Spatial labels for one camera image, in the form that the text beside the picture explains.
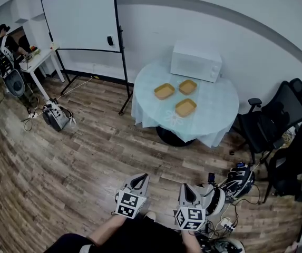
table base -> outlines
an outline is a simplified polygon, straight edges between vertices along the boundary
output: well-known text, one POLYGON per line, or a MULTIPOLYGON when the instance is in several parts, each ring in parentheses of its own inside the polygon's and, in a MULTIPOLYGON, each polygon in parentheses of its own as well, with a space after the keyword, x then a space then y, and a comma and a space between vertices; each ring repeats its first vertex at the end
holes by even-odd
POLYGON ((161 126, 157 126, 156 130, 157 130, 157 134, 162 139, 162 141, 171 146, 175 146, 175 147, 188 146, 194 141, 194 140, 191 140, 188 142, 184 142, 177 135, 175 135, 174 133, 172 133, 169 130, 163 129, 161 126))

white microwave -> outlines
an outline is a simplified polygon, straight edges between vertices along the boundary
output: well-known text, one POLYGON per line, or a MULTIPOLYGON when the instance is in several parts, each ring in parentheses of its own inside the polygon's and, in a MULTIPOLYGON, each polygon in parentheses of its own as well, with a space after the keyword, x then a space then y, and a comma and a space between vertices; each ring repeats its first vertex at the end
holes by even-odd
POLYGON ((218 52, 205 44, 177 41, 172 54, 171 73, 216 82, 222 66, 218 52))

man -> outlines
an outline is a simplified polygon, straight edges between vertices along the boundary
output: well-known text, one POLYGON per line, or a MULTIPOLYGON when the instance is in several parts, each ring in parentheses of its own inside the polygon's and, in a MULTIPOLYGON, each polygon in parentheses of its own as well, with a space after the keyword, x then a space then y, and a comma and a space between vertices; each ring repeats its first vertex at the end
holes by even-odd
POLYGON ((202 253, 193 231, 174 230, 155 222, 155 213, 144 219, 111 217, 87 238, 68 233, 45 253, 202 253))
MULTIPOLYGON (((10 30, 9 26, 6 26, 5 24, 1 24, 0 25, 0 47, 2 46, 2 40, 3 37, 6 35, 6 33, 10 30)), ((8 50, 10 50, 11 52, 17 54, 17 55, 24 55, 24 56, 29 56, 29 54, 23 49, 21 48, 11 36, 8 36, 6 38, 5 41, 5 45, 4 45, 8 50)), ((25 83, 25 92, 22 96, 18 97, 18 99, 27 107, 34 107, 37 108, 38 107, 38 98, 34 98, 33 97, 33 93, 31 91, 31 89, 28 87, 28 85, 25 82, 25 76, 23 75, 22 71, 21 71, 21 67, 19 66, 18 63, 15 63, 14 65, 15 69, 17 69, 19 71, 19 73, 21 74, 21 77, 25 83)))

power strip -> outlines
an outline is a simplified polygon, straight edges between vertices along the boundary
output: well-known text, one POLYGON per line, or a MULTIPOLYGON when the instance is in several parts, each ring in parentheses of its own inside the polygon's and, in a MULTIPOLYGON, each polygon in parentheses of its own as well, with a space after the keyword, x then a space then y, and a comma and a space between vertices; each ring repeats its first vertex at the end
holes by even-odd
POLYGON ((28 117, 28 118, 34 119, 34 118, 36 118, 36 117, 38 117, 38 113, 31 113, 31 114, 29 114, 29 117, 28 117))
POLYGON ((230 232, 233 232, 235 230, 234 224, 227 217, 222 219, 221 226, 223 226, 226 230, 230 232))

tablecloth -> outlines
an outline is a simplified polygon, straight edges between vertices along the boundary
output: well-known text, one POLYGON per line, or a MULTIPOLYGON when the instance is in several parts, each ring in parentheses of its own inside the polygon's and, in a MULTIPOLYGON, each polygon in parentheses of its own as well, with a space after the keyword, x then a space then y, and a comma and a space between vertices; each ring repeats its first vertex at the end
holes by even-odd
POLYGON ((198 139, 208 147, 216 147, 230 130, 239 109, 239 99, 233 84, 219 77, 216 83, 188 78, 170 73, 170 59, 154 61, 138 74, 133 90, 132 116, 135 124, 144 128, 161 126, 176 134, 184 142, 198 139), (190 95, 179 91, 181 82, 191 79, 197 83, 190 95), (165 100, 154 95, 154 89, 170 83, 175 93, 165 100), (182 118, 176 114, 175 105, 190 98, 197 108, 182 118))

